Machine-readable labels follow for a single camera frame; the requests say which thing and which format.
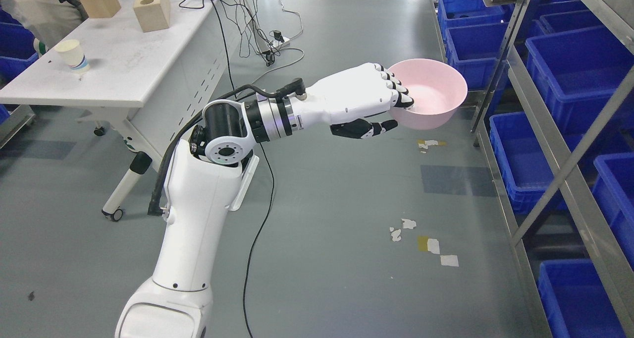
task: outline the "yellow tape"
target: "yellow tape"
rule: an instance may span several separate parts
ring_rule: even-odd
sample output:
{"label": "yellow tape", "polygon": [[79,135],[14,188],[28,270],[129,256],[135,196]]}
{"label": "yellow tape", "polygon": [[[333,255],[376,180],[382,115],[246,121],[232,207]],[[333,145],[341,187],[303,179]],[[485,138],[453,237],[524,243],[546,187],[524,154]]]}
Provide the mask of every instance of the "yellow tape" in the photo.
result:
{"label": "yellow tape", "polygon": [[419,236],[419,251],[429,251],[427,248],[427,241],[429,236]]}

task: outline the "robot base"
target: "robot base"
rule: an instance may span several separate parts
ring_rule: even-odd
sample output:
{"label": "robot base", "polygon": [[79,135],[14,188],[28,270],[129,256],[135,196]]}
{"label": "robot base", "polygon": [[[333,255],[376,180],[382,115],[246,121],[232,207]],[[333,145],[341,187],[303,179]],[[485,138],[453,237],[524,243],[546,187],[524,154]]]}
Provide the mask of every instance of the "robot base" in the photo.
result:
{"label": "robot base", "polygon": [[212,303],[210,287],[175,291],[147,279],[125,305],[115,338],[203,338]]}

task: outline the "person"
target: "person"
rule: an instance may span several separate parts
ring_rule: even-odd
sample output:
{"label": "person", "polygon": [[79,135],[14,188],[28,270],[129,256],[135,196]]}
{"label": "person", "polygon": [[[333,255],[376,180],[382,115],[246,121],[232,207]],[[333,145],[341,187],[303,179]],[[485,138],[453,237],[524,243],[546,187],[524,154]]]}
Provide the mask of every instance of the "person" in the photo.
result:
{"label": "person", "polygon": [[49,49],[85,19],[78,8],[59,0],[0,0],[0,6]]}

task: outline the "gray cable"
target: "gray cable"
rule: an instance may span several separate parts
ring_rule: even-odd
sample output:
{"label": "gray cable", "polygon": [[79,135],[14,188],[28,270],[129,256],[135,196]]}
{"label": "gray cable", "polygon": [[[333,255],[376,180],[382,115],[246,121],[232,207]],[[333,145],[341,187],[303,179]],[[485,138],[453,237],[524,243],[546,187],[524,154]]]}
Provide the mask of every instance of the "gray cable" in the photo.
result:
{"label": "gray cable", "polygon": [[292,36],[292,37],[290,38],[290,40],[294,40],[295,38],[297,38],[297,37],[301,36],[301,34],[302,34],[302,33],[304,33],[304,24],[303,24],[303,22],[302,22],[302,16],[301,16],[301,15],[299,14],[299,12],[297,12],[297,11],[287,10],[287,9],[284,7],[284,3],[283,3],[281,0],[279,0],[279,4],[281,5],[281,10],[282,10],[283,12],[292,13],[293,15],[296,15],[296,16],[299,18],[299,26],[300,26],[299,32],[297,32],[297,34],[296,34],[296,35],[294,35],[294,36]]}
{"label": "gray cable", "polygon": [[304,51],[302,51],[302,50],[301,50],[301,49],[299,49],[299,48],[286,47],[286,48],[282,48],[282,49],[280,49],[279,51],[280,51],[280,52],[281,52],[281,51],[300,51],[300,52],[302,52],[302,56],[300,56],[300,57],[299,57],[299,59],[297,59],[297,60],[295,60],[295,61],[293,61],[293,62],[291,62],[291,63],[285,64],[285,65],[281,65],[281,66],[279,66],[279,67],[277,67],[277,68],[270,69],[270,70],[267,70],[267,71],[263,72],[263,73],[262,73],[262,75],[261,75],[261,76],[258,76],[258,77],[257,77],[254,81],[252,81],[252,82],[251,82],[251,84],[255,84],[255,83],[256,83],[256,81],[258,81],[258,80],[262,79],[262,77],[264,77],[265,75],[269,74],[270,72],[274,72],[274,71],[279,70],[279,69],[283,69],[283,68],[286,68],[286,67],[290,67],[291,65],[293,65],[293,64],[295,64],[295,63],[298,63],[300,60],[302,60],[302,59],[304,58],[304,55],[305,55]]}

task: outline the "white table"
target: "white table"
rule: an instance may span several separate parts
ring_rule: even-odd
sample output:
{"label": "white table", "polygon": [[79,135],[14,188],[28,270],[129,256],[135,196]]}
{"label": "white table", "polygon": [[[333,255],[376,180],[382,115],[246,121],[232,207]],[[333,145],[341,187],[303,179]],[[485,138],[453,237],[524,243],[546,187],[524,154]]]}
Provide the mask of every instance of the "white table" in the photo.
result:
{"label": "white table", "polygon": [[[91,69],[70,72],[50,51],[0,90],[0,104],[71,106],[89,111],[78,121],[108,121],[130,150],[146,153],[158,169],[174,134],[201,110],[226,67],[217,15],[209,0],[199,10],[180,8],[170,0],[170,28],[143,33],[133,11],[134,0],[119,0],[109,19],[88,19],[66,39],[81,42]],[[234,4],[234,0],[224,0]],[[187,1],[197,6],[200,0]],[[217,3],[229,54],[247,28],[238,8],[240,30]],[[235,7],[225,6],[234,17]],[[249,27],[256,27],[251,22]],[[126,174],[104,206],[113,214],[138,177]]]}

